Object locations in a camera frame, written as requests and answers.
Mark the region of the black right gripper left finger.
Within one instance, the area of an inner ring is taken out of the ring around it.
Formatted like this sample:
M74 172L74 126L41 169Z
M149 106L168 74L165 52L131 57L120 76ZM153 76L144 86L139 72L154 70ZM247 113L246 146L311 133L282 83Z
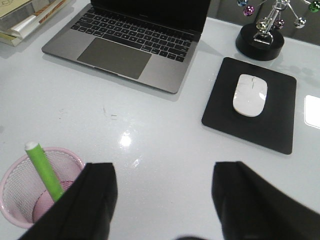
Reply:
M106 240L118 199L112 163L87 163L22 240Z

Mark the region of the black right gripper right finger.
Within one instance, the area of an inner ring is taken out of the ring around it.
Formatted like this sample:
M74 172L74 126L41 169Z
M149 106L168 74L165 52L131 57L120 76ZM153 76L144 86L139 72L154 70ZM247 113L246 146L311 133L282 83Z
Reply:
M241 161L216 162L212 199L225 240L318 240L320 215Z

